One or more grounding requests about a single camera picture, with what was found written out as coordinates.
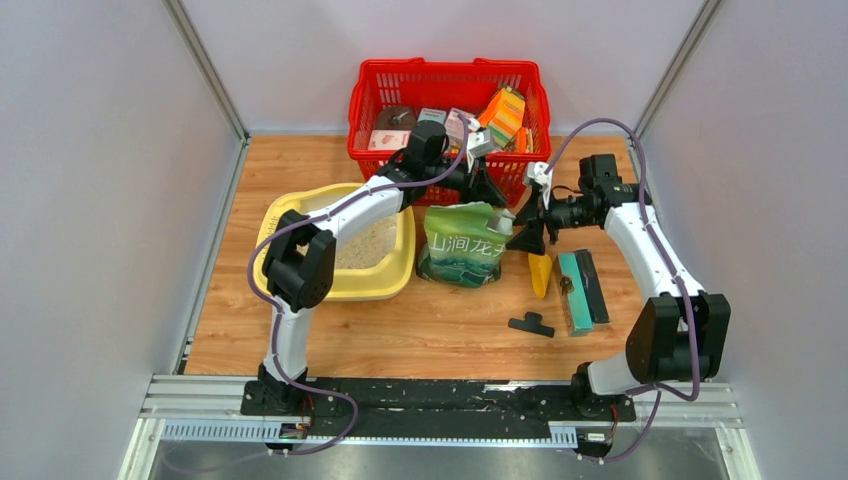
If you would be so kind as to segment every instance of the black plastic piece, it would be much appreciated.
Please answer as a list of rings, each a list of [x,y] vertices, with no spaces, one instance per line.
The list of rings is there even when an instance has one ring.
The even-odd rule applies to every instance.
[[[592,318],[592,325],[596,328],[608,327],[610,324],[609,312],[607,312],[604,292],[601,290],[601,282],[598,279],[598,271],[595,269],[594,260],[592,260],[592,252],[588,248],[575,250],[574,259],[577,261],[578,270],[580,270],[580,281],[583,283],[583,291],[586,293],[586,302],[589,304],[589,316]]]
[[[295,379],[298,383],[306,381],[306,370]],[[241,398],[241,414],[251,416],[301,415],[305,392],[287,383],[280,382],[259,365],[257,380],[244,384]]]
[[[277,230],[306,220],[296,210],[280,217]],[[306,255],[298,246],[308,245]],[[329,230],[305,225],[284,233],[271,242],[262,262],[262,273],[268,278],[268,292],[281,297],[297,312],[318,305],[333,286],[336,260],[336,238]]]
[[[718,373],[730,322],[730,304],[724,295],[703,292],[691,297],[691,301],[700,380],[704,380]],[[688,333],[677,331],[680,318],[684,317],[682,298],[664,294],[648,299],[625,346],[633,378],[643,384],[692,380]]]
[[[515,214],[515,221],[512,224],[521,227],[527,225],[530,220],[541,218],[542,208],[542,187],[536,182],[531,182],[530,197]]]
[[[515,236],[507,240],[506,249],[544,255],[545,224],[538,218],[530,220]]]
[[[542,315],[536,312],[525,313],[524,320],[510,318],[507,325],[509,328],[535,333],[536,335],[543,335],[548,338],[554,338],[554,332],[556,331],[553,327],[542,325]]]
[[[459,203],[486,202],[493,207],[506,208],[506,195],[489,175],[486,157],[476,159],[470,175],[471,178],[459,191]]]

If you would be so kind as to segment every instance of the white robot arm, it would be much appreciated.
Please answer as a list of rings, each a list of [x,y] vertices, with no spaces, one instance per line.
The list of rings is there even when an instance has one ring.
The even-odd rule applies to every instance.
[[[382,185],[391,185],[394,182],[383,176],[371,177],[362,187],[342,198],[338,202],[321,210],[310,212],[310,217],[322,216],[332,212],[336,207],[345,203],[362,191],[371,191]],[[346,207],[341,213],[324,221],[316,222],[314,225],[319,230],[332,232],[336,238],[335,248],[341,249],[350,239],[367,229],[369,226],[383,218],[395,215],[401,210],[403,204],[403,192],[398,188],[381,190],[378,193],[365,196]],[[309,336],[309,327],[312,323],[312,313],[315,307],[301,308],[292,312],[291,306],[277,298],[278,303],[283,306],[283,315],[279,329],[277,329],[277,342],[279,360],[291,378],[297,378],[306,371],[306,341]],[[271,346],[268,346],[268,354],[262,361],[265,370],[277,381],[284,382],[283,378],[274,367],[274,357]]]
[[[581,195],[565,199],[547,198],[551,182],[546,167],[528,166],[525,182],[532,193],[515,222],[525,228],[507,248],[541,255],[545,253],[546,229],[551,243],[556,243],[560,229],[601,227],[624,254],[645,302],[625,350],[610,359],[581,365],[573,382],[585,383],[592,395],[620,395],[645,384],[692,380],[694,361],[698,362],[699,380],[714,376],[724,348],[730,306],[724,295],[706,293],[680,262],[657,223],[650,198],[643,212],[638,185],[622,183],[613,155],[580,160]],[[681,281],[685,293],[681,292]],[[694,311],[694,354],[687,324],[682,321],[689,307],[686,302]]]

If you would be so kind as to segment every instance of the wooden table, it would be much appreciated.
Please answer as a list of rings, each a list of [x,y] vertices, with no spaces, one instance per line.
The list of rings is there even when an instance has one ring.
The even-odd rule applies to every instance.
[[[554,149],[561,139],[554,139]],[[635,181],[624,140],[578,137],[557,164],[554,180],[576,186],[577,160],[614,153],[625,181]],[[245,281],[248,257],[265,211],[287,192],[362,181],[345,137],[254,137],[185,369],[187,374],[255,375],[268,348],[270,307]],[[419,239],[424,208],[415,208]],[[570,379],[577,366],[624,347],[642,308],[624,257],[598,228],[562,231],[548,254],[592,250],[612,327],[568,337],[560,299],[533,294],[526,254],[506,252],[500,281],[480,289],[427,282],[414,274],[396,297],[324,302],[315,311],[307,359],[310,375],[457,379]],[[552,339],[507,328],[510,317],[543,315]]]

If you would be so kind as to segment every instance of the white wall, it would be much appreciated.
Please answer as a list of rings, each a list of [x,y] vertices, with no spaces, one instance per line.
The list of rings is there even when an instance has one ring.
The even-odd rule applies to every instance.
[[[347,132],[369,58],[488,57],[539,64],[561,132],[635,124],[702,0],[184,2],[250,131]]]
[[[844,478],[848,3],[728,0],[648,133],[664,229],[733,309],[763,478]]]
[[[2,478],[115,478],[237,154],[160,2],[73,3],[0,2]]]

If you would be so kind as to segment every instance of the purple cable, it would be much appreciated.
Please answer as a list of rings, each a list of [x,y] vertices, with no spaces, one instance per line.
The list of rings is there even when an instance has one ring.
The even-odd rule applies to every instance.
[[[642,217],[642,222],[645,225],[645,230],[648,232],[648,236],[651,237],[651,241],[654,243],[654,246],[657,248],[657,252],[659,252],[660,256],[662,257],[663,263],[665,264],[666,268],[668,268],[668,270],[671,272],[672,283],[675,283],[677,285],[677,288],[680,290],[680,296],[683,298],[683,310],[686,312],[686,325],[689,328],[689,352],[692,357],[692,393],[686,395],[680,390],[661,382],[657,382],[653,385],[637,387],[628,390],[626,393],[629,395],[638,395],[640,393],[650,391],[654,388],[661,388],[663,390],[671,392],[672,394],[683,400],[686,400],[688,402],[694,402],[698,399],[698,395],[701,392],[701,366],[698,363],[698,339],[695,336],[695,312],[692,311],[692,302],[689,300],[689,291],[686,289],[686,285],[683,281],[683,278],[680,276],[680,272],[677,271],[677,267],[671,260],[671,256],[666,251],[662,242],[660,242],[659,235],[657,235],[657,232],[654,230],[654,226],[648,222],[648,209],[645,205],[645,189],[647,187],[648,179],[648,164],[645,161],[645,150],[642,148],[642,142],[639,140],[633,130],[631,130],[630,127],[628,127],[624,123],[614,118],[595,118],[593,120],[583,122],[582,124],[580,124],[580,126],[575,128],[569,136],[565,138],[565,140],[562,142],[562,145],[560,145],[559,150],[557,150],[554,156],[551,157],[551,163],[550,165],[548,165],[548,169],[545,170],[545,173],[550,173],[553,170],[554,165],[556,165],[556,162],[562,156],[562,152],[565,151],[565,147],[567,147],[568,144],[571,143],[571,140],[574,139],[574,137],[577,136],[577,134],[580,133],[581,130],[597,123],[609,123],[624,130],[624,132],[627,134],[628,137],[630,137],[630,140],[633,142],[633,145],[636,148],[636,156],[639,160],[639,171],[641,172],[641,175],[639,175],[639,214]]]
[[[341,392],[334,392],[332,390],[324,390],[324,389],[321,389],[321,388],[310,387],[308,385],[298,383],[295,380],[293,380],[291,377],[286,375],[286,372],[283,370],[283,366],[280,365],[279,355],[278,355],[278,352],[277,352],[277,347],[278,347],[278,345],[277,345],[277,334],[280,331],[280,324],[282,323],[281,320],[282,320],[282,310],[283,309],[282,309],[281,305],[279,305],[272,297],[266,295],[265,292],[263,292],[259,288],[259,286],[256,285],[256,282],[253,279],[253,268],[254,268],[254,265],[256,263],[256,258],[259,256],[259,253],[262,251],[262,249],[264,249],[266,246],[268,246],[268,244],[273,242],[279,236],[281,236],[285,233],[288,233],[288,232],[290,232],[290,231],[292,231],[296,228],[300,228],[304,225],[310,225],[312,223],[320,222],[320,221],[326,220],[330,217],[333,217],[336,214],[338,214],[340,211],[349,207],[351,204],[353,204],[354,202],[356,202],[357,200],[359,200],[360,198],[362,198],[364,196],[371,195],[371,194],[374,194],[374,193],[377,193],[377,192],[381,192],[383,190],[388,190],[388,189],[391,189],[391,188],[401,189],[401,188],[426,187],[428,185],[432,185],[434,183],[441,182],[442,180],[447,178],[448,175],[450,175],[451,173],[453,173],[454,170],[456,170],[456,167],[462,161],[462,158],[465,156],[465,153],[466,153],[466,146],[468,144],[468,120],[462,115],[459,115],[459,120],[462,122],[462,125],[464,127],[463,131],[465,132],[463,139],[462,139],[462,147],[459,149],[459,153],[456,154],[456,158],[454,159],[454,161],[450,164],[450,166],[448,167],[447,170],[442,172],[441,175],[438,175],[436,177],[433,177],[433,178],[430,178],[430,179],[427,179],[427,180],[421,180],[421,181],[418,181],[418,182],[390,183],[390,184],[386,184],[386,185],[380,185],[378,187],[371,189],[370,191],[365,190],[365,191],[359,192],[357,195],[354,195],[351,198],[346,199],[339,206],[337,206],[336,208],[331,210],[329,214],[318,215],[316,217],[309,217],[305,220],[295,222],[291,225],[286,225],[285,227],[277,230],[276,232],[271,234],[268,238],[266,238],[265,240],[260,242],[259,245],[257,245],[256,248],[253,250],[253,253],[250,254],[250,260],[248,260],[248,263],[247,263],[247,284],[250,286],[250,289],[253,291],[253,293],[257,297],[259,297],[262,300],[264,300],[265,302],[271,304],[271,307],[274,309],[274,321],[273,321],[273,326],[271,327],[271,355],[274,358],[274,367],[276,367],[277,372],[280,374],[281,377],[283,377],[283,380],[285,380],[286,383],[288,383],[289,385],[292,385],[295,388],[298,388],[298,389],[306,391],[306,392],[315,393],[317,395],[329,395],[329,396],[332,396],[332,397],[340,398],[340,399],[350,403],[351,406],[353,407],[353,415],[351,415],[350,422],[348,422],[347,426],[344,428],[344,430],[341,431],[341,433],[339,433],[335,437],[331,438],[327,442],[322,443],[321,445],[318,445],[318,446],[312,447],[312,448],[307,448],[305,450],[293,450],[291,452],[288,452],[288,455],[308,455],[310,453],[318,453],[318,452],[326,450],[326,449],[330,448],[331,446],[335,445],[336,443],[338,443],[339,440],[344,438],[345,435],[347,435],[351,431],[353,426],[356,425],[356,420],[359,418],[359,405],[357,405],[356,401],[353,398],[351,398],[349,395],[345,395],[344,393],[341,393]],[[173,470],[177,473],[202,474],[202,473],[210,473],[210,472],[215,472],[215,471],[218,471],[218,470],[223,470],[223,469],[228,468],[232,465],[236,465],[236,464],[239,464],[239,463],[242,463],[242,462],[246,462],[248,460],[260,458],[260,457],[266,456],[266,455],[268,455],[267,452],[253,453],[253,454],[250,454],[250,455],[245,455],[244,457],[241,457],[241,458],[237,458],[237,459],[230,461],[230,462],[227,462],[223,465],[217,465],[217,466],[214,466],[214,467],[207,467],[207,468],[200,468],[200,469],[187,469],[187,468],[178,467],[178,466],[172,464],[171,462],[169,462],[168,459],[166,458],[166,456],[162,457],[161,462],[166,467],[168,467],[169,469],[171,469],[171,470]]]

